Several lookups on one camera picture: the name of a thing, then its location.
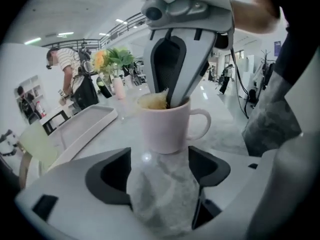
white tray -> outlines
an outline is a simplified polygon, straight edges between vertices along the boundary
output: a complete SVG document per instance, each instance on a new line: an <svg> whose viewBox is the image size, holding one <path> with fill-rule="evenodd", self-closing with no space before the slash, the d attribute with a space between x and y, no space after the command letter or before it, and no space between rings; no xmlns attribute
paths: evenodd
<svg viewBox="0 0 320 240"><path fill-rule="evenodd" d="M118 116L113 107L92 105L70 118L49 135L60 156L52 168L72 160L99 132Z"/></svg>

white table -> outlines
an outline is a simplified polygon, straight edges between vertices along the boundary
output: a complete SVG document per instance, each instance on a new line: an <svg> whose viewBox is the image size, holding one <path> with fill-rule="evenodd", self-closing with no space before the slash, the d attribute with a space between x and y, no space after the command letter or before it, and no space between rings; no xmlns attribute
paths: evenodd
<svg viewBox="0 0 320 240"><path fill-rule="evenodd" d="M102 102L101 105L115 108L118 118L102 130L74 159L131 147L132 170L127 180L127 193L131 197L133 210L154 232L165 236L166 228L157 224L159 220L175 225L178 219L180 224L173 231L189 230L186 225L191 225L190 219L195 212L199 185L193 180L186 150L174 155L162 155L146 148L137 117L136 102L141 95L148 92L148 86L143 84L127 91L123 100L113 96ZM191 109L196 108L210 113L211 127L204 137L191 141L189 145L218 157L225 153L239 154L240 157L243 155L243 158L248 156L242 135L234 124L232 115L216 95L213 84L201 81L196 87L191 95ZM201 115L191 116L189 133L199 133L205 124L206 120ZM250 176L248 174L246 178L239 178L239 182L232 184L236 184L240 190ZM227 206L233 197L226 198L222 206Z"/></svg>

pink vase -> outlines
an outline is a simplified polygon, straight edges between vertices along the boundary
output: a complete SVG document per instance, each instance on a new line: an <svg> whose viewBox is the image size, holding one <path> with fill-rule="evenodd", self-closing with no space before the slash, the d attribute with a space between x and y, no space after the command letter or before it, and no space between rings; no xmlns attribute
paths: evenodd
<svg viewBox="0 0 320 240"><path fill-rule="evenodd" d="M114 92L115 96L121 100L126 97L126 92L124 88L124 84L122 83L121 77L115 77L113 79L113 87L114 87Z"/></svg>

shelf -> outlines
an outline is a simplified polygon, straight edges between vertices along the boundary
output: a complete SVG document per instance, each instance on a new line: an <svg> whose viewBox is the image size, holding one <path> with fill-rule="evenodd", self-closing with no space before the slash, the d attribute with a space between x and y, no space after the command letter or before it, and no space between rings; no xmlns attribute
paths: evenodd
<svg viewBox="0 0 320 240"><path fill-rule="evenodd" d="M36 87L33 87L33 93L35 97L36 97L36 94L37 96L42 95L41 86L37 85Z"/></svg>
<svg viewBox="0 0 320 240"><path fill-rule="evenodd" d="M44 96L43 94L40 94L37 97L34 97L34 100L38 100L39 98L42 98L43 96Z"/></svg>

striped shirt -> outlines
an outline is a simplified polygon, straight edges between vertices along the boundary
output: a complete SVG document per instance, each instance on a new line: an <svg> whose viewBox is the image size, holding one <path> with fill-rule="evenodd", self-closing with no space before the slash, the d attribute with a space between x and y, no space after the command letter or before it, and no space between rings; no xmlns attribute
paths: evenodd
<svg viewBox="0 0 320 240"><path fill-rule="evenodd" d="M62 70L64 70L65 67L67 66L71 66L72 68L71 86L72 86L73 93L75 93L76 90L81 85L82 81L84 80L83 76L79 76L74 79L74 77L78 75L78 68L81 67L79 54L70 48L61 48L56 52L56 57L58 59L58 63Z"/></svg>

